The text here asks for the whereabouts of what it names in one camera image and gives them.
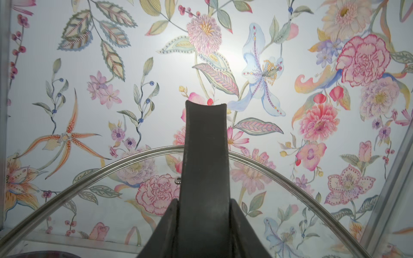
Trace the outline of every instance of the flower stem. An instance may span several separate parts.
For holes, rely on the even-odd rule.
[[[242,198],[244,197],[245,191],[247,189],[245,187],[241,188],[241,192],[240,192],[240,197],[238,198],[238,205],[241,207],[241,203],[242,203]]]
[[[242,94],[244,94],[244,90],[245,90],[245,88],[248,86],[248,84],[249,84],[249,82],[246,81],[246,82],[244,83],[244,85],[242,86],[241,92],[240,92],[240,96],[238,97],[238,101],[241,100]],[[237,113],[238,113],[238,111],[235,111],[235,112],[234,112],[234,117],[233,117],[233,121],[232,121],[232,127],[234,127],[235,119],[237,118]]]
[[[198,64],[198,53],[195,51],[195,65],[197,64]],[[208,100],[209,96],[208,96],[207,90],[205,89],[204,83],[202,82],[201,75],[199,74],[199,70],[195,69],[195,71],[197,72],[197,75],[198,75],[199,84],[201,85],[201,88],[204,91],[205,97]]]

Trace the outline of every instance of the metal frame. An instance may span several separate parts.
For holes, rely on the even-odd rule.
[[[11,0],[0,0],[0,229],[3,229],[6,177],[7,92],[9,79]]]
[[[75,197],[83,189],[93,185],[100,179],[108,176],[109,174],[129,166],[135,162],[140,162],[145,159],[154,158],[166,154],[182,153],[184,146],[168,146],[156,149],[143,151],[132,156],[115,161],[112,164],[84,177],[77,183],[66,188],[63,192],[52,198],[50,201],[41,206],[38,210],[31,213],[23,221],[21,221],[15,228],[13,228],[6,236],[0,239],[0,257],[5,257],[15,245],[18,244],[21,239],[35,229],[46,217],[55,212],[67,201]],[[295,195],[300,201],[308,206],[316,216],[342,241],[342,243],[356,256],[370,258],[370,255],[363,247],[357,242],[355,238],[341,225],[340,222],[334,219],[334,217],[324,209],[316,200],[311,198],[306,192],[301,190],[293,182],[283,177],[278,172],[268,168],[267,166],[247,158],[241,154],[229,151],[228,156],[230,159],[240,162],[244,165],[250,166],[259,172],[265,174],[278,184],[280,184],[287,191]]]
[[[402,191],[404,182],[413,166],[413,123],[407,129],[399,152],[394,159],[389,176],[384,184],[379,200],[373,209],[366,230],[360,241],[361,245],[372,255],[379,244],[381,235],[387,225],[396,201]]]

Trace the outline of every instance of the glass panel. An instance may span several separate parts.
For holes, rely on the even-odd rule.
[[[10,255],[54,250],[80,257],[135,257],[170,201],[179,196],[175,179],[182,159],[182,154],[159,156],[101,179],[51,214]],[[73,182],[97,169],[77,174]],[[273,257],[350,256],[309,208],[264,174],[230,161],[230,182],[231,198]],[[44,192],[42,197],[47,202],[57,194]],[[93,255],[90,248],[96,249]]]

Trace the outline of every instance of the pink cosmos flower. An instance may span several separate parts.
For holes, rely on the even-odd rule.
[[[15,11],[32,16],[33,13],[19,7],[35,6],[36,0],[12,0],[12,6]]]
[[[195,92],[192,92],[191,94],[189,94],[188,100],[193,102],[193,103],[200,104],[200,105],[206,105],[207,104],[204,97],[199,96]],[[186,122],[186,109],[182,110],[181,119],[182,119],[182,121]]]
[[[227,136],[228,136],[228,150],[231,150],[231,145],[235,148],[244,148],[241,144],[249,143],[249,138],[240,139],[244,132],[239,131],[233,137],[233,128],[232,126],[228,127],[227,129]]]
[[[113,91],[113,85],[109,84],[107,89],[99,89],[100,93],[100,103],[103,105],[106,103],[106,107],[110,109],[113,103],[122,103],[122,100],[117,97],[119,90]]]
[[[247,148],[243,148],[241,149],[241,151],[245,156],[258,161],[259,163],[264,164],[271,169],[275,169],[274,163],[272,161],[268,162],[269,156],[266,152],[263,152],[261,153],[261,155],[258,156],[258,149],[254,149],[252,151],[252,155],[250,155],[250,152]],[[251,168],[250,166],[244,165],[236,161],[234,162],[234,165],[236,168],[230,171],[232,179],[235,182],[241,180],[242,186],[247,189],[249,195],[254,193],[257,188],[258,190],[264,189],[264,184],[261,181],[263,181],[266,184],[269,184],[271,182],[270,178],[260,173],[259,171]]]
[[[183,126],[181,131],[177,131],[176,134],[173,135],[175,140],[173,141],[173,145],[184,145],[185,144],[185,132],[186,127]]]

